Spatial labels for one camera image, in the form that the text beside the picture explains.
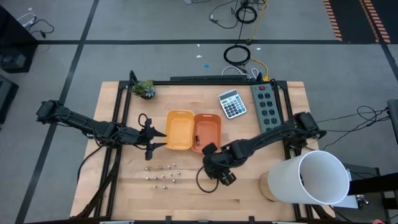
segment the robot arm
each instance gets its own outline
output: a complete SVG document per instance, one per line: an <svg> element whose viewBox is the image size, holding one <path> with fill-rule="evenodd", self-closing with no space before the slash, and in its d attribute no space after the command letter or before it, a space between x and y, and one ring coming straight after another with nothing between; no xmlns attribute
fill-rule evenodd
<svg viewBox="0 0 398 224"><path fill-rule="evenodd" d="M320 139L325 134L326 131L319 130L310 113L298 113L272 131L262 133L252 139L235 140L222 146L219 153L215 153L217 147L213 143L207 145L202 150L205 155L203 166L209 178L218 179L222 184L230 185L236 177L229 168L243 165L256 150L283 139L286 139L293 148L301 149L307 145L306 139Z"/></svg>
<svg viewBox="0 0 398 224"><path fill-rule="evenodd" d="M100 146L117 147L129 144L146 150L145 159L151 160L153 151L166 143L150 143L154 137L166 137L151 127L152 120L145 114L140 114L140 131L122 126L119 123L107 121L95 121L91 118L75 113L58 101L49 100L42 102L42 106L36 112L37 121L43 124L63 123L67 126L79 129L88 138L94 138ZM146 117L145 123L140 123L141 116Z"/></svg>

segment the floor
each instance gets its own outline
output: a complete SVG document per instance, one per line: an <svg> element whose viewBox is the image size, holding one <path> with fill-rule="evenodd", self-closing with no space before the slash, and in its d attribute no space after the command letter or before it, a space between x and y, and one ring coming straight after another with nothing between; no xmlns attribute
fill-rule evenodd
<svg viewBox="0 0 398 224"><path fill-rule="evenodd" d="M240 28L226 30L208 20L223 2L228 1L186 5L183 0L0 0L14 17L31 8L52 23L55 31L46 40L65 40L40 45L29 73L1 72L20 86L0 132L2 223L65 219L70 214L87 140L76 130L58 127L50 142L53 130L35 122L40 102L61 96L69 108L92 117L101 82L126 80L130 70L140 80L219 75L228 65L223 60L228 40L237 39ZM213 18L233 25L231 6L219 8ZM37 28L48 29L45 24ZM245 25L242 39L252 30L252 24ZM398 74L380 45L297 44L335 40L322 1L270 0L255 39L280 40L251 45L252 56L268 65L271 78L303 81L316 120L355 113L361 105L384 109L387 100L397 97ZM206 40L212 44L203 44ZM398 58L398 46L388 48ZM255 63L246 66L263 69ZM351 129L360 122L347 118L320 126ZM329 133L320 147L338 136ZM347 164L378 167L381 174L398 170L389 121L351 133L326 150Z"/></svg>

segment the white cylinder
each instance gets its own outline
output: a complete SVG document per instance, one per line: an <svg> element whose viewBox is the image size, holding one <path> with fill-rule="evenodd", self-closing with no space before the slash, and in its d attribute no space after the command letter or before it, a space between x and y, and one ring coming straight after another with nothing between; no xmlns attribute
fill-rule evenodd
<svg viewBox="0 0 398 224"><path fill-rule="evenodd" d="M312 151L272 167L268 186L283 202L333 205L347 196L349 180L334 155Z"/></svg>

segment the wooden tabletop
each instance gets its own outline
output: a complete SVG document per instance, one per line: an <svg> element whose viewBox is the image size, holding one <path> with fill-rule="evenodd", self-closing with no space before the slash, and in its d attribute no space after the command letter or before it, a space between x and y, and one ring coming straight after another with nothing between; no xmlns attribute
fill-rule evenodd
<svg viewBox="0 0 398 224"><path fill-rule="evenodd" d="M309 111L308 100L302 82L288 82L293 113ZM237 89L248 112L237 118L226 119L218 101L218 95L230 89ZM221 116L221 144L235 139L249 139L260 134L256 113L249 86L156 86L156 96L151 100L132 97L127 125L140 129L137 119L140 113L152 118L153 126L160 132L165 129L165 117L170 110L190 110L197 113L214 113ZM99 94L94 119L111 121L118 82L104 82ZM121 121L126 91L122 96L119 114ZM155 138L153 142L162 142ZM318 148L316 141L310 147ZM86 156L96 149L94 141L88 141ZM203 165L203 155L187 151L172 151L160 147L154 151L153 159L145 161L144 152L134 146L124 146L119 170L118 184L113 207L113 220L164 220L171 215L172 220L248 220L255 216L257 221L293 221L292 204L270 202L258 189L259 177L265 171L284 160L282 141L257 150L241 167L232 169L237 180L230 186L219 185L212 194L203 193L196 185L195 176ZM95 154L81 170L71 215L79 213L90 201L99 187L105 149ZM176 163L176 167L167 169ZM177 183L172 183L170 173ZM146 177L160 177L160 180L146 180ZM204 189L212 189L215 180L210 180L204 172L199 175ZM108 201L104 194L102 214Z"/></svg>

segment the small potted plant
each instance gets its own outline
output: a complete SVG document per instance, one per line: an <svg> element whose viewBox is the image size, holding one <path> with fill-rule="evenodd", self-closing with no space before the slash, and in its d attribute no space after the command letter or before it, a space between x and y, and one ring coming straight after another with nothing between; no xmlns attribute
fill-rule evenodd
<svg viewBox="0 0 398 224"><path fill-rule="evenodd" d="M132 86L131 93L142 99L149 100L155 96L155 86L153 81L139 81Z"/></svg>

